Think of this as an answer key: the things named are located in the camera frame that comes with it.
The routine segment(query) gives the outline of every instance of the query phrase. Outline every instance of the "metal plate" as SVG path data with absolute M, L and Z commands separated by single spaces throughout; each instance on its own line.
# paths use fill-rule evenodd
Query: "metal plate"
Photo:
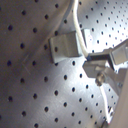
M 81 0 L 79 23 L 92 30 L 93 52 L 128 37 L 127 4 Z M 94 128 L 104 121 L 103 98 L 83 71 L 84 58 L 56 65 L 51 59 L 48 39 L 75 30 L 72 5 L 73 0 L 0 1 L 0 127 Z M 104 87 L 115 109 L 118 97 Z

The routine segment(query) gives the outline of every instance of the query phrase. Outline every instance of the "pegboard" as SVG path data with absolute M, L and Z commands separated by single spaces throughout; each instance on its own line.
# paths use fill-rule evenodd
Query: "pegboard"
M 52 61 L 49 38 L 75 30 L 73 2 L 1 0 L 1 128 L 99 128 L 104 122 L 103 97 L 82 68 L 84 57 Z M 79 2 L 80 27 L 91 30 L 92 52 L 128 37 L 127 6 L 127 0 Z M 118 96 L 104 88 L 115 109 Z

